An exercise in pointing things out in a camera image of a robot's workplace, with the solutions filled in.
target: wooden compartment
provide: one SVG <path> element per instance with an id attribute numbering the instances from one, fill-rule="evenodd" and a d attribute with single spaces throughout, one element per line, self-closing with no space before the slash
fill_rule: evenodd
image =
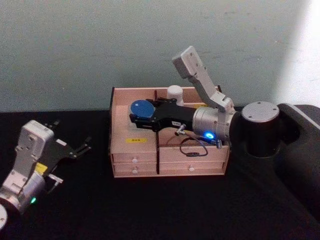
<path id="1" fill-rule="evenodd" d="M 132 102 L 143 99 L 166 98 L 166 87 L 113 88 L 110 103 L 109 156 L 115 178 L 164 177 L 191 175 L 224 175 L 229 158 L 229 145 L 221 149 L 207 145 L 208 155 L 187 157 L 179 150 L 186 136 L 175 136 L 176 128 L 164 128 L 157 134 L 136 128 L 129 118 Z M 185 107 L 205 106 L 194 87 L 183 87 Z M 204 153 L 195 141 L 187 141 L 185 152 Z"/>

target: blue led light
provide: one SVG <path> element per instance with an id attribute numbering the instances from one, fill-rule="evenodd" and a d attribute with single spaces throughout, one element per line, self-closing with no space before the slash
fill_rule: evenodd
<path id="1" fill-rule="evenodd" d="M 204 136 L 207 138 L 207 139 L 214 139 L 215 138 L 215 134 L 212 133 L 212 132 L 209 132 L 209 131 L 206 131 L 204 133 Z"/>

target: blue round object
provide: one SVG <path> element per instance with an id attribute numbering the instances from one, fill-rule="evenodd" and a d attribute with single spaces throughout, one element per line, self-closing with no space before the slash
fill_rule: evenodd
<path id="1" fill-rule="evenodd" d="M 137 100 L 131 104 L 130 111 L 138 117 L 150 118 L 154 114 L 155 107 L 147 100 Z"/>

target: black tablecloth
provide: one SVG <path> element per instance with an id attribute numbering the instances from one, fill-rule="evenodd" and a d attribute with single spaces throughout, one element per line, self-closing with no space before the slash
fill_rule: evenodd
<path id="1" fill-rule="evenodd" d="M 301 106 L 315 121 L 320 113 Z M 225 176 L 114 179 L 108 111 L 0 114 L 0 181 L 15 159 L 21 127 L 60 119 L 55 137 L 92 151 L 60 164 L 64 179 L 22 216 L 12 239 L 320 239 L 320 224 L 277 178 L 271 161 L 232 154 Z"/>

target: white cylinder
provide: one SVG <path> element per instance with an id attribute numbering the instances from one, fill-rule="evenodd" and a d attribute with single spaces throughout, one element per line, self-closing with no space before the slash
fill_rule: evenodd
<path id="1" fill-rule="evenodd" d="M 183 89 L 182 87 L 178 85 L 171 85 L 168 87 L 166 98 L 167 99 L 176 99 L 176 104 L 178 106 L 183 107 L 184 106 L 184 100 L 183 100 Z"/>

